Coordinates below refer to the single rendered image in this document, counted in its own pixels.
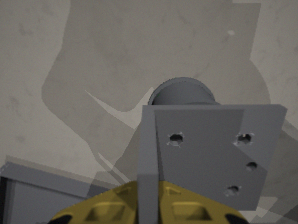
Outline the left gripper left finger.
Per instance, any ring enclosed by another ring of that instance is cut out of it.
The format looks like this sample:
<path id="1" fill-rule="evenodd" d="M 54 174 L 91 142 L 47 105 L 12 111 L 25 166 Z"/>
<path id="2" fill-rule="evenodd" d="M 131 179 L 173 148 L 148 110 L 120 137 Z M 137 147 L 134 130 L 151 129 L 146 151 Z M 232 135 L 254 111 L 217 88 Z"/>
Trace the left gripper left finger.
<path id="1" fill-rule="evenodd" d="M 139 224 L 137 181 L 67 207 L 51 220 L 65 214 L 72 215 L 68 224 Z"/>

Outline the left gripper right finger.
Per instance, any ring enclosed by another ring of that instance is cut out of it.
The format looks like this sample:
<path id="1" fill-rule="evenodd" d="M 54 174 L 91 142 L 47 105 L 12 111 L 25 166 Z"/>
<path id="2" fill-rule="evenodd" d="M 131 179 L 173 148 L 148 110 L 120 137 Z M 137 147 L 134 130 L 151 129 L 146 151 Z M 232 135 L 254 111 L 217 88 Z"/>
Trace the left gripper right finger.
<path id="1" fill-rule="evenodd" d="M 230 224 L 237 210 L 167 181 L 158 181 L 158 224 Z M 245 219 L 246 220 L 246 219 Z"/>

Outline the grey l-shaped bracket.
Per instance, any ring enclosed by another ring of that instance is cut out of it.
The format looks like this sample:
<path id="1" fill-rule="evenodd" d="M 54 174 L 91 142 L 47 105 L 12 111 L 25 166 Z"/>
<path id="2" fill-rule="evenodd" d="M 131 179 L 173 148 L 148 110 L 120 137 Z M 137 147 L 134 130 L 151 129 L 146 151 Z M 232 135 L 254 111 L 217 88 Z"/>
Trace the grey l-shaped bracket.
<path id="1" fill-rule="evenodd" d="M 158 224 L 158 181 L 256 211 L 287 110 L 281 104 L 143 105 L 139 224 Z M 181 137 L 171 139 L 174 134 Z"/>

